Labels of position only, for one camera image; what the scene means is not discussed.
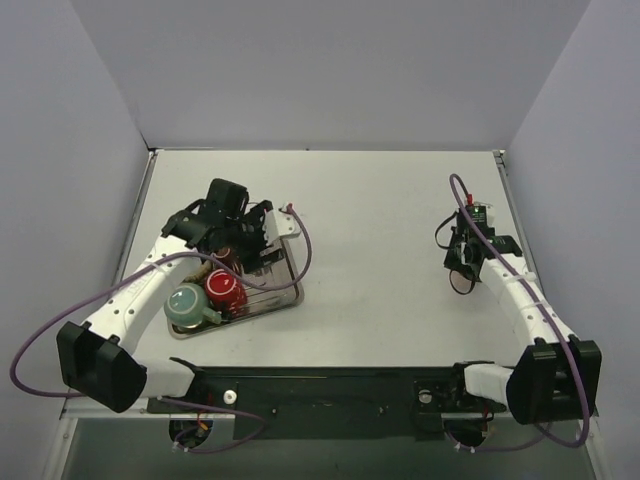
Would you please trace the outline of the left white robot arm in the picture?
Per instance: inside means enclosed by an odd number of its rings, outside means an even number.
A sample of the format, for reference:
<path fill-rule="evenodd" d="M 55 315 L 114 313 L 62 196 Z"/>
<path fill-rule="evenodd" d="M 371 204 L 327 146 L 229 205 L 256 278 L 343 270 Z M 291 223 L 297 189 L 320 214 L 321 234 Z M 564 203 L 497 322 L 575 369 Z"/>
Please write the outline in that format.
<path fill-rule="evenodd" d="M 204 384 L 187 367 L 153 372 L 134 357 L 159 311 L 182 330 L 216 327 L 244 309 L 247 274 L 281 259 L 269 200 L 252 204 L 246 187 L 216 178 L 205 197 L 171 215 L 144 262 L 103 306 L 56 336 L 63 382 L 121 413 L 144 395 L 169 395 L 181 410 L 200 408 Z"/>

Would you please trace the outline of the teal glazed mug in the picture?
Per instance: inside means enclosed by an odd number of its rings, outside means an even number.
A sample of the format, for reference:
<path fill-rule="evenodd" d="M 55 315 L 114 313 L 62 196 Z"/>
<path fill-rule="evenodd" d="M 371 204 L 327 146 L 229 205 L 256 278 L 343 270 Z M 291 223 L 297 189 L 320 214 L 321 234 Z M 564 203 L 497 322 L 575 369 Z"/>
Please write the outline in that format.
<path fill-rule="evenodd" d="M 169 323 L 182 330 L 223 323 L 222 315 L 210 306 L 205 290 L 195 283 L 181 284 L 163 309 Z"/>

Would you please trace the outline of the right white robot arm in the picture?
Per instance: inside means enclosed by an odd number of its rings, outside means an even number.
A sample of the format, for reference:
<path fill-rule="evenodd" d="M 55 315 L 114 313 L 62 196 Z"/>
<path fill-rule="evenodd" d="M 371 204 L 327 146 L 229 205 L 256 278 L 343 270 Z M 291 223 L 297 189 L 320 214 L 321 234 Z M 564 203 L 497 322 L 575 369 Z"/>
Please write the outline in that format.
<path fill-rule="evenodd" d="M 481 398 L 508 408 L 523 425 L 593 415 L 602 353 L 559 318 L 538 287 L 516 240 L 498 235 L 484 205 L 457 210 L 444 266 L 494 295 L 523 352 L 513 367 L 473 362 L 447 383 L 449 402 L 468 409 Z"/>

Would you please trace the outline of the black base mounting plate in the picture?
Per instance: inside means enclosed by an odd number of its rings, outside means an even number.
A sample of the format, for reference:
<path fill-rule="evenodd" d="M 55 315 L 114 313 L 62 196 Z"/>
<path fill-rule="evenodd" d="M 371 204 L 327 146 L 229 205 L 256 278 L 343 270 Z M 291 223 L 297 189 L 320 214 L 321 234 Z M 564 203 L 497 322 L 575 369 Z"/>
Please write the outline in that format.
<path fill-rule="evenodd" d="M 199 367 L 188 392 L 172 405 L 171 432 L 185 414 L 234 416 L 233 437 L 265 440 L 438 439 L 451 416 L 482 431 L 504 405 L 468 394 L 457 367 Z"/>

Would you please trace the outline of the pink faceted mug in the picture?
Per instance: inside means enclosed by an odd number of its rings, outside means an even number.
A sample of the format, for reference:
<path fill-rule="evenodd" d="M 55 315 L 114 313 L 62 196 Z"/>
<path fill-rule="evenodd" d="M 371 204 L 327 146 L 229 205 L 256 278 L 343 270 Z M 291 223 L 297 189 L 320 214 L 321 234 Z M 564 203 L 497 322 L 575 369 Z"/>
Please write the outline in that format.
<path fill-rule="evenodd" d="M 452 290 L 461 296 L 471 294 L 479 283 L 479 279 L 474 270 L 467 267 L 450 270 L 448 280 Z"/>

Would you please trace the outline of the stainless steel tray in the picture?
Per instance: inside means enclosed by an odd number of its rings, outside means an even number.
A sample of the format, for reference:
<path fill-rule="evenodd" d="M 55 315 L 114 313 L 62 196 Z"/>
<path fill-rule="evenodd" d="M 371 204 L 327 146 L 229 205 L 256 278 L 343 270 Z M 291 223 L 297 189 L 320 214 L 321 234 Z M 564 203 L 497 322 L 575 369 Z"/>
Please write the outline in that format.
<path fill-rule="evenodd" d="M 243 308 L 236 311 L 217 310 L 209 300 L 210 306 L 222 315 L 222 324 L 182 330 L 174 327 L 167 320 L 170 334 L 176 339 L 186 339 L 300 304 L 303 300 L 300 283 L 293 283 L 287 288 L 282 287 L 286 283 L 293 282 L 298 275 L 289 242 L 278 240 L 267 249 L 267 253 L 276 254 L 278 260 L 251 274 L 242 269 L 240 275 L 243 280 L 239 282 L 242 283 L 247 294 L 247 304 Z"/>

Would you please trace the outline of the cream beige mug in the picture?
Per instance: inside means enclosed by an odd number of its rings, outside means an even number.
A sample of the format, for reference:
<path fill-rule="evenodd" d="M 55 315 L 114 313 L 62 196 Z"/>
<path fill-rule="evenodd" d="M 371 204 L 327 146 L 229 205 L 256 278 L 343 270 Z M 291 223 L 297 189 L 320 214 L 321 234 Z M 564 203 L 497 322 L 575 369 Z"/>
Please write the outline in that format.
<path fill-rule="evenodd" d="M 184 283 L 201 283 L 203 282 L 207 276 L 213 271 L 213 264 L 211 261 L 205 261 L 202 263 L 194 272 L 187 275 L 183 282 Z"/>

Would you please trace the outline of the red mug black handle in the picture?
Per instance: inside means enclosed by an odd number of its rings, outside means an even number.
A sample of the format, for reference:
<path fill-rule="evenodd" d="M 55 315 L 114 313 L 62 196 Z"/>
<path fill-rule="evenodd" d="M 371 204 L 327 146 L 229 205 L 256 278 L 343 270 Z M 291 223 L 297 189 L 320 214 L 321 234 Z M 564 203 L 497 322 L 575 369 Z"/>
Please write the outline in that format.
<path fill-rule="evenodd" d="M 236 311 L 247 304 L 247 294 L 242 283 L 223 269 L 214 270 L 208 275 L 204 289 L 217 310 Z"/>

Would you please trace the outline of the small brown mug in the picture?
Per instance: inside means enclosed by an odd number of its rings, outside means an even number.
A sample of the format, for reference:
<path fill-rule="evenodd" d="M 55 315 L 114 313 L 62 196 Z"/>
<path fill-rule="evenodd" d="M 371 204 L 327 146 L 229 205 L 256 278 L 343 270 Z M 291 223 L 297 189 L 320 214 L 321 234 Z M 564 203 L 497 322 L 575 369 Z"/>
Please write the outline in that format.
<path fill-rule="evenodd" d="M 230 247 L 223 247 L 215 251 L 213 256 L 236 274 L 242 273 L 242 264 Z"/>

